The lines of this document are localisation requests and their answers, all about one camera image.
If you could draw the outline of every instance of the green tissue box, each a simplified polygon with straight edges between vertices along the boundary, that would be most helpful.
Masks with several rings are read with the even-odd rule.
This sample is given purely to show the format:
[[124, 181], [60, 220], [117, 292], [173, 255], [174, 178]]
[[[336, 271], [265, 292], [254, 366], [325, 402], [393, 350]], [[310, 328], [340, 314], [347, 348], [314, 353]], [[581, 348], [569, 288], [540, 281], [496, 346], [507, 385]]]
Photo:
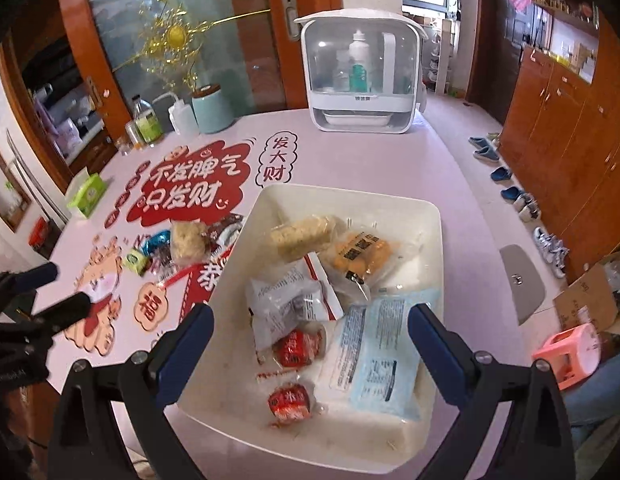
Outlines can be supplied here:
[[96, 204], [106, 192], [107, 184], [98, 173], [88, 175], [88, 171], [83, 170], [77, 174], [68, 187], [65, 197], [71, 197], [67, 202], [68, 209], [72, 216], [80, 218], [89, 218]]

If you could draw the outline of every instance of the pink tabletop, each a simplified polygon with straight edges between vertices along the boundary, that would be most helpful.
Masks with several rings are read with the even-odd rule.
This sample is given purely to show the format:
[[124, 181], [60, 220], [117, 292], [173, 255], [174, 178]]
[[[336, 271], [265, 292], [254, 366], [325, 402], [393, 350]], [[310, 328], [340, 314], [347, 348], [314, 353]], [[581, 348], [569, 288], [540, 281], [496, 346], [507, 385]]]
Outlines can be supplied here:
[[[172, 330], [193, 301], [209, 298], [221, 269], [203, 266], [158, 297], [146, 274], [120, 269], [119, 256], [145, 235], [169, 228], [170, 219], [214, 222], [234, 211], [247, 215], [263, 186], [294, 182], [420, 198], [435, 204], [443, 226], [446, 328], [473, 350], [498, 361], [529, 365], [499, 251], [455, 160], [417, 113], [403, 135], [318, 131], [307, 110], [243, 117], [224, 132], [194, 140], [171, 134], [159, 145], [116, 155], [101, 173], [109, 188], [88, 220], [72, 219], [52, 254], [59, 279], [40, 289], [35, 309], [75, 290], [89, 290], [91, 317], [56, 337], [48, 356], [50, 382], [59, 391], [72, 363], [123, 362]], [[142, 452], [122, 404], [114, 409], [125, 443]], [[427, 444], [389, 476], [414, 479], [432, 457], [458, 410], [437, 395]], [[166, 409], [176, 434], [211, 480], [360, 474], [293, 462], [235, 442], [180, 412]], [[469, 478], [484, 473], [507, 411], [499, 409]]]

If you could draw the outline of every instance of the white sterilizer cabinet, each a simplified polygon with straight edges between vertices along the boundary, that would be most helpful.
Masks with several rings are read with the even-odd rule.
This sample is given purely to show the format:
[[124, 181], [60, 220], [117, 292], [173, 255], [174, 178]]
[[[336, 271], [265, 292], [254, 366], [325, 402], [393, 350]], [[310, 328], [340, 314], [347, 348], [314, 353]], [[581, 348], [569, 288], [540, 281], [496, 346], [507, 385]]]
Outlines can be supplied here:
[[328, 132], [402, 134], [425, 107], [420, 25], [394, 12], [341, 9], [296, 20], [312, 121]]

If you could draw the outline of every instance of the glass door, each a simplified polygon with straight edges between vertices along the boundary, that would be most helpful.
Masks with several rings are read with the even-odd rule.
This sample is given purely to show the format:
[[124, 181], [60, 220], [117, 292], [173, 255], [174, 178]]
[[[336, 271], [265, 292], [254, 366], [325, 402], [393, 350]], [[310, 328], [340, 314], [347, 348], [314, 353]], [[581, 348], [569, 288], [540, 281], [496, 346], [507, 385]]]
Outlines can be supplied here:
[[[167, 5], [157, 0], [90, 0], [90, 6], [103, 49], [128, 104], [135, 94], [151, 102], [169, 86], [165, 74], [158, 74], [161, 70], [151, 72], [156, 67], [147, 59], [128, 62], [143, 51], [153, 20], [159, 15], [165, 18], [168, 11], [172, 12], [171, 23], [181, 19], [185, 25], [187, 37], [177, 38], [177, 42], [187, 43], [184, 54], [200, 47], [193, 56], [197, 86], [220, 84], [237, 117], [286, 108], [269, 12], [221, 23], [204, 33], [191, 32], [203, 22], [269, 9], [268, 0], [169, 0]], [[176, 16], [179, 9], [185, 14]], [[165, 29], [157, 33], [165, 34]], [[165, 62], [176, 55], [168, 53]], [[171, 73], [173, 91], [187, 99], [191, 90], [183, 83], [183, 74]], [[168, 100], [163, 106], [157, 105], [158, 113], [170, 104]]]

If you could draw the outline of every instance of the pink stool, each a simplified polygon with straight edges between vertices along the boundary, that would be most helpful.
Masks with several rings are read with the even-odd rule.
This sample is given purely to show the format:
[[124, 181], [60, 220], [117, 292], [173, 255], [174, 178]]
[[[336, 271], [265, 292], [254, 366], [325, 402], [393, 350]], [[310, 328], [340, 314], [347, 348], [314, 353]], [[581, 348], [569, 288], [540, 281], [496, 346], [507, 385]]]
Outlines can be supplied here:
[[579, 325], [549, 338], [532, 354], [532, 359], [549, 362], [559, 383], [565, 390], [594, 373], [601, 361], [599, 337], [592, 323]]

